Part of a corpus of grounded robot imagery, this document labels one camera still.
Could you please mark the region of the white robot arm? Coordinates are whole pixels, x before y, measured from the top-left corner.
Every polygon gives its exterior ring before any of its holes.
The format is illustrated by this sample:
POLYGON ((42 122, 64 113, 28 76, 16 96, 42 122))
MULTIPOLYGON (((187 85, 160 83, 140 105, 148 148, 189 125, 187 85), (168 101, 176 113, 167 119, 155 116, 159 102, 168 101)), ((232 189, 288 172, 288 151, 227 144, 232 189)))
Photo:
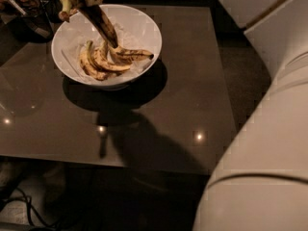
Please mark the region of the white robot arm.
POLYGON ((167 231, 308 231, 308 0, 219 0, 270 87, 219 160, 191 224, 167 231))

